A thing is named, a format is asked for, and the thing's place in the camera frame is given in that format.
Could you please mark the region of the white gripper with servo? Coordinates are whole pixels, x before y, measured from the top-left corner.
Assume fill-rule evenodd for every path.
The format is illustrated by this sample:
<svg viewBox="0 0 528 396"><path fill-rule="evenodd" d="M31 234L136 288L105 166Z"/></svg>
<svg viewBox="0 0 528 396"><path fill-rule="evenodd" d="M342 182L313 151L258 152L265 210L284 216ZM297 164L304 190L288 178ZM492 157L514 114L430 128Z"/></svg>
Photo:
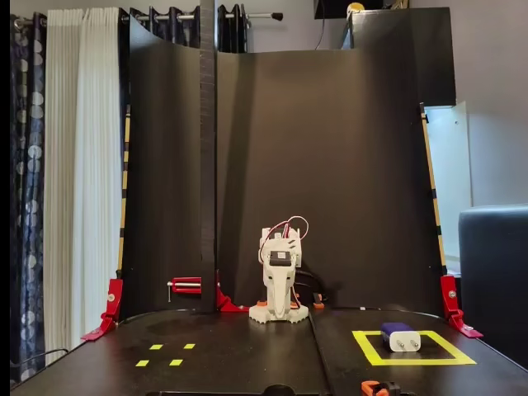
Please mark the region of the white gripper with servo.
<svg viewBox="0 0 528 396"><path fill-rule="evenodd" d="M270 250L264 256L267 288L267 309L275 318L285 318L291 311L292 279L296 254L291 251Z"/></svg>

